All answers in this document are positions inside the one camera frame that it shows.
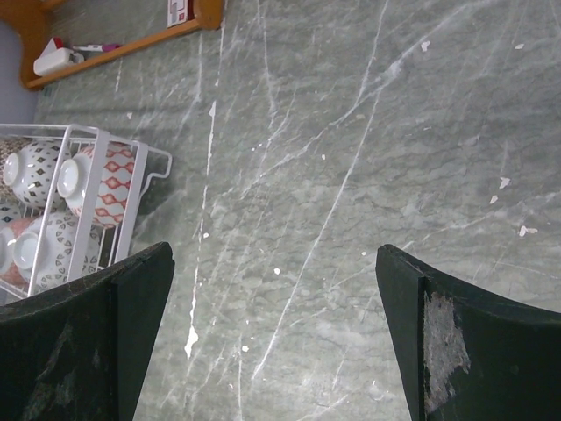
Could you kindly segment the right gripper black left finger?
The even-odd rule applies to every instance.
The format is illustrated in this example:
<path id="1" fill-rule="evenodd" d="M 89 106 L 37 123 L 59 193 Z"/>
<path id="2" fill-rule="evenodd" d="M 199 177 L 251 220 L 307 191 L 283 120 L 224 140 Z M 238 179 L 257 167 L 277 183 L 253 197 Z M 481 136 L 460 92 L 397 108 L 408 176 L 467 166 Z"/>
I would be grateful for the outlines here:
<path id="1" fill-rule="evenodd" d="M 160 242 L 1 309 L 3 420 L 131 420 L 174 277 Z"/>

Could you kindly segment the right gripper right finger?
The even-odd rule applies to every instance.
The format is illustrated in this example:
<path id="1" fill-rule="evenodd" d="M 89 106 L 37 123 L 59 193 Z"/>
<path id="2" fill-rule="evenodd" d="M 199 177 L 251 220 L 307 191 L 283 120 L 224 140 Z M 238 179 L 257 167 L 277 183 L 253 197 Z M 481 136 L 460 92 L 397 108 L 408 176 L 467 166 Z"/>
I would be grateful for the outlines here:
<path id="1" fill-rule="evenodd" d="M 376 280 L 414 420 L 558 420 L 560 315 L 441 272 L 393 245 Z"/>

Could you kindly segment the black and white leaf bowl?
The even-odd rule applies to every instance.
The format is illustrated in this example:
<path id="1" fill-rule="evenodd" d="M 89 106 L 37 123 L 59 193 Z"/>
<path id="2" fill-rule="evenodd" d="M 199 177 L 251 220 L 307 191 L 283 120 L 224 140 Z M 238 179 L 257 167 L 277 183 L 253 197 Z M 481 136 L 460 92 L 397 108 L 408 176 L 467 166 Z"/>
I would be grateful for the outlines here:
<path id="1" fill-rule="evenodd" d="M 1 280 L 26 290 L 28 281 L 19 273 L 13 260 L 13 246 L 17 238 L 39 217 L 14 219 L 1 227 Z"/>

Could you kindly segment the red striped bowl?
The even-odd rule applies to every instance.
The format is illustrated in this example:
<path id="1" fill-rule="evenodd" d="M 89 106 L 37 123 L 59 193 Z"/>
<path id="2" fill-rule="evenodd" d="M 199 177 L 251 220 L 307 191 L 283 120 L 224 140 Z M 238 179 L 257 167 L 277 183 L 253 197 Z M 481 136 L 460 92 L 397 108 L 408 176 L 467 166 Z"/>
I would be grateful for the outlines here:
<path id="1" fill-rule="evenodd" d="M 42 218 L 33 221 L 18 236 L 12 249 L 14 263 L 18 267 L 19 273 L 27 281 L 30 281 L 32 276 L 32 264 L 39 243 L 41 224 Z M 43 292 L 58 287 L 67 281 L 72 252 L 75 249 L 77 226 L 78 217 L 71 212 L 56 211 L 49 215 L 45 237 L 41 243 L 39 260 L 35 269 L 35 292 Z M 82 276 L 95 273 L 97 270 L 100 239 L 100 229 L 93 226 L 89 233 Z"/>

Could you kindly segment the light blue patterned bowl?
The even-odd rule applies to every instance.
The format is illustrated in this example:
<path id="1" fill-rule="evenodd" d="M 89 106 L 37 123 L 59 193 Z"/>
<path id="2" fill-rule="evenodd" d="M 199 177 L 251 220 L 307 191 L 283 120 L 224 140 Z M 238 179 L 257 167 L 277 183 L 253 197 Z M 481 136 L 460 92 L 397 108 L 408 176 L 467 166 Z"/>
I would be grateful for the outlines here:
<path id="1" fill-rule="evenodd" d="M 20 219 L 22 212 L 16 203 L 2 201 L 0 203 L 0 225 L 4 226 L 10 222 Z"/>

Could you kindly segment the dark blue patterned bowl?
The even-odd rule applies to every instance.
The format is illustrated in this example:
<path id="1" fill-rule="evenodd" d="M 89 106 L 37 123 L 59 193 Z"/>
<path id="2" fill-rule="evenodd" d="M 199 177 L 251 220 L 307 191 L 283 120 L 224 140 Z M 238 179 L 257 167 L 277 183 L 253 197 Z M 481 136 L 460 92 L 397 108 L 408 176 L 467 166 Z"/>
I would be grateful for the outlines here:
<path id="1" fill-rule="evenodd" d="M 84 209 L 86 181 L 94 155 L 94 145 L 80 149 L 63 162 L 57 181 L 57 192 L 67 207 L 79 217 Z M 123 143 L 110 142 L 97 190 L 93 224 L 105 229 L 121 224 L 131 187 L 134 155 Z"/>

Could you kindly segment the red circle patterned bowl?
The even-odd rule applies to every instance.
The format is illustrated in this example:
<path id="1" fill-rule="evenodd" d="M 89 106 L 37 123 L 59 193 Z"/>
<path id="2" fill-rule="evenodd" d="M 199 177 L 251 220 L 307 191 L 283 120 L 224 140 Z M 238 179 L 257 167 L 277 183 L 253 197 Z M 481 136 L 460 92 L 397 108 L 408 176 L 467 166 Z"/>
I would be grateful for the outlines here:
<path id="1" fill-rule="evenodd" d="M 4 161 L 4 184 L 26 207 L 44 210 L 60 153 L 62 162 L 71 158 L 58 140 L 32 141 Z"/>

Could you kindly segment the brown patterned bowl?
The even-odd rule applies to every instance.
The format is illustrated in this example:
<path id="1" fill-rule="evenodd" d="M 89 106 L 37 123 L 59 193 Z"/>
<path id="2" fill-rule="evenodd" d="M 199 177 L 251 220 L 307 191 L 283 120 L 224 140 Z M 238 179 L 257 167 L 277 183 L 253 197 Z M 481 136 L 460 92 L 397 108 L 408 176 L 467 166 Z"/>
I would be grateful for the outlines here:
<path id="1" fill-rule="evenodd" d="M 32 142 L 30 138 L 14 135 L 2 135 L 0 143 L 1 153 L 1 169 L 0 169 L 0 183 L 1 183 L 1 198 L 11 202 L 16 202 L 18 199 L 14 195 L 11 188 L 4 182 L 4 164 L 10 154 L 20 151 L 23 147 Z"/>

